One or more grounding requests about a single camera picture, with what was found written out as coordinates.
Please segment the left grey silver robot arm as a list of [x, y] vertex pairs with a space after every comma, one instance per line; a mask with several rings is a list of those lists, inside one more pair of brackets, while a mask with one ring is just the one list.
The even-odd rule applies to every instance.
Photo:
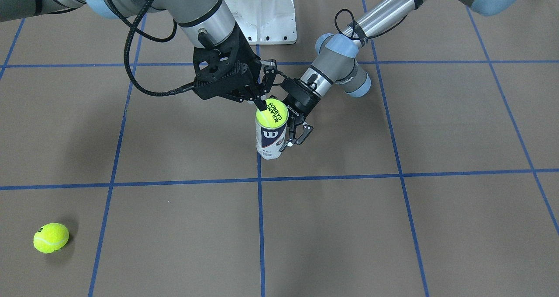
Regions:
[[[361, 97], [371, 88], [371, 78], [357, 63], [360, 48], [394, 29], [409, 13], [428, 0], [384, 0], [358, 19], [352, 18], [345, 30], [324, 34], [316, 40], [317, 57], [300, 78], [285, 78], [284, 104], [289, 110], [283, 147], [300, 145], [312, 131], [306, 118], [332, 85], [337, 84], [351, 97]], [[481, 16], [494, 16], [516, 0], [458, 0]]]

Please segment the right grey silver robot arm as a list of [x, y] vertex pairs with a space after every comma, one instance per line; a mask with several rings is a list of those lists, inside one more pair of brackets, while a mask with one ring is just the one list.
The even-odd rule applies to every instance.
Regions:
[[[222, 97], [236, 102], [252, 101], [263, 111], [262, 100], [269, 85], [258, 82], [262, 61], [250, 47], [225, 0], [0, 0], [1, 21], [47, 14], [68, 13], [83, 6], [106, 18], [117, 18], [128, 27], [124, 43], [124, 68], [137, 90], [152, 97], [168, 97], [193, 91], [207, 100]], [[139, 29], [148, 12], [167, 11], [173, 31], [156, 38]], [[155, 42], [168, 42], [182, 30], [194, 45], [194, 81], [166, 92], [143, 88], [130, 66], [133, 38], [140, 35]]]

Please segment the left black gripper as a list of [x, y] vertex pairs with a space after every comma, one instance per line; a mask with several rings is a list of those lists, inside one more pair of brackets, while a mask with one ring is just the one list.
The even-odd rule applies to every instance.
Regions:
[[287, 92], [283, 103], [290, 111], [286, 124], [286, 147], [301, 145], [313, 132], [314, 127], [306, 122], [306, 118], [321, 96], [300, 79], [285, 78], [281, 88]]

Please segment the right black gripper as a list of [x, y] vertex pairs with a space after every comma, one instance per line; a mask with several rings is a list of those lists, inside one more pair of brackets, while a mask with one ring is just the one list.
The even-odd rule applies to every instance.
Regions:
[[[253, 102], [259, 111], [267, 109], [262, 99], [272, 89], [278, 73], [275, 59], [262, 60], [248, 44], [239, 26], [235, 26], [230, 36], [218, 46], [220, 58], [231, 68], [218, 82], [222, 93], [219, 97], [235, 102]], [[262, 65], [263, 79], [258, 84]]]

